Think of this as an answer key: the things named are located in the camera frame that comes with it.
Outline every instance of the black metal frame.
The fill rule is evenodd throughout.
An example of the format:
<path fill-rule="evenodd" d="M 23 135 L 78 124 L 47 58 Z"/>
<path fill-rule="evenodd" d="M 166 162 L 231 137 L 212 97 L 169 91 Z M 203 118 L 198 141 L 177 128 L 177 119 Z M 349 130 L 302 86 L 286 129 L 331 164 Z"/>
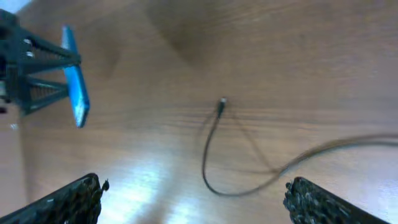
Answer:
<path fill-rule="evenodd" d="M 22 114 L 33 113 L 68 96 L 67 84 L 34 78 L 35 73 L 80 63 L 80 55 L 21 28 L 15 15 L 0 9 L 0 80 L 6 86 L 2 98 L 19 105 Z"/>

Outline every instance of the textured black surface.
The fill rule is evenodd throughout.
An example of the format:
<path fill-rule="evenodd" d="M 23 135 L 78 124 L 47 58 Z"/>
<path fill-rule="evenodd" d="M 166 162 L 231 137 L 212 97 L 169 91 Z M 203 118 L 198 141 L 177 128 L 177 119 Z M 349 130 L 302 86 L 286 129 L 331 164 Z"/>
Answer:
<path fill-rule="evenodd" d="M 284 205 L 294 224 L 386 223 L 303 177 L 286 184 Z"/>
<path fill-rule="evenodd" d="M 101 188 L 98 176 L 88 174 L 46 197 L 0 218 L 0 224 L 95 224 L 101 213 L 103 191 L 108 189 L 108 181 Z"/>

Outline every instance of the wooden table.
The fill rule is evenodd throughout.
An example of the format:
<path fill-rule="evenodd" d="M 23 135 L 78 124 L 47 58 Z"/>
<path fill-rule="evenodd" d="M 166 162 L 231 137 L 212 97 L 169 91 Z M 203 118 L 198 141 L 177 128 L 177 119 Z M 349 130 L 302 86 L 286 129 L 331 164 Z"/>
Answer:
<path fill-rule="evenodd" d="M 22 120 L 33 201 L 96 172 L 109 179 L 100 223 L 290 223 L 284 185 L 304 176 L 398 222 L 398 151 L 333 151 L 243 198 L 200 176 L 206 118 L 230 104 L 211 145 L 209 178 L 238 191 L 332 139 L 396 133 L 398 2 L 36 0 L 21 25 L 59 42 L 70 24 L 91 98 L 75 129 L 68 100 Z M 238 117 L 250 139 L 233 120 Z"/>
<path fill-rule="evenodd" d="M 15 106 L 7 105 L 7 113 L 0 114 L 0 143 L 0 217 L 2 217 L 28 203 L 19 113 Z"/>

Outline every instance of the black cable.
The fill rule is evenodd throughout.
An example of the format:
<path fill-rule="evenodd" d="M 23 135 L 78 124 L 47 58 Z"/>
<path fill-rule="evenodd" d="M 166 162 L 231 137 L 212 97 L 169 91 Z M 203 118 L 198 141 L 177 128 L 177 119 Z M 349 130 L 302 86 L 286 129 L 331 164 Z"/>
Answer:
<path fill-rule="evenodd" d="M 258 185 L 257 187 L 255 187 L 253 189 L 246 190 L 243 192 L 237 192 L 237 193 L 221 192 L 219 190 L 216 190 L 209 183 L 209 181 L 207 179 L 207 175 L 206 175 L 206 164 L 207 164 L 208 152 L 209 152 L 209 148 L 210 148 L 210 142 L 211 142 L 211 139 L 213 138 L 213 135 L 217 129 L 218 123 L 220 122 L 221 115 L 223 114 L 223 111 L 225 108 L 225 104 L 226 104 L 226 98 L 222 98 L 220 100 L 220 102 L 218 103 L 217 116 L 214 120 L 214 123 L 210 129 L 210 133 L 207 137 L 205 148 L 203 150 L 203 157 L 202 157 L 202 163 L 201 163 L 201 174 L 202 174 L 202 178 L 203 178 L 203 181 L 204 181 L 206 187 L 214 194 L 223 196 L 223 197 L 240 197 L 240 196 L 245 196 L 245 195 L 250 195 L 250 194 L 256 193 L 256 192 L 270 186 L 270 184 L 274 183 L 275 181 L 277 181 L 279 179 L 279 177 L 282 176 L 286 171 L 288 171 L 292 166 L 296 166 L 297 164 L 303 162 L 304 160 L 307 160 L 313 156 L 316 156 L 321 152 L 330 151 L 330 150 L 334 150 L 334 149 L 343 149 L 343 148 L 360 147 L 360 146 L 398 147 L 398 142 L 372 141 L 373 139 L 386 139 L 386 138 L 398 139 L 398 135 L 396 135 L 396 134 L 378 134 L 378 135 L 361 136 L 361 137 L 356 137 L 356 138 L 338 139 L 338 140 L 330 141 L 330 142 L 327 142 L 320 146 L 313 147 L 313 148 L 305 151 L 303 154 L 297 156 L 295 159 L 292 159 L 290 162 L 286 163 L 286 165 L 282 166 L 280 169 L 277 169 L 275 175 L 272 176 L 269 180 L 265 181 L 264 183 Z"/>

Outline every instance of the cable connector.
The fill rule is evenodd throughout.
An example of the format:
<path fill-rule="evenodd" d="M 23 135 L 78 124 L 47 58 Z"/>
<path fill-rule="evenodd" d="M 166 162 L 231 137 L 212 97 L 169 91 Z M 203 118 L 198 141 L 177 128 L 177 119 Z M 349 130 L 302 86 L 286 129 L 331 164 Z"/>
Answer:
<path fill-rule="evenodd" d="M 222 97 L 220 99 L 220 102 L 218 102 L 218 107 L 217 107 L 217 119 L 221 118 L 221 115 L 224 112 L 224 108 L 225 108 L 225 104 L 226 104 L 226 98 Z"/>

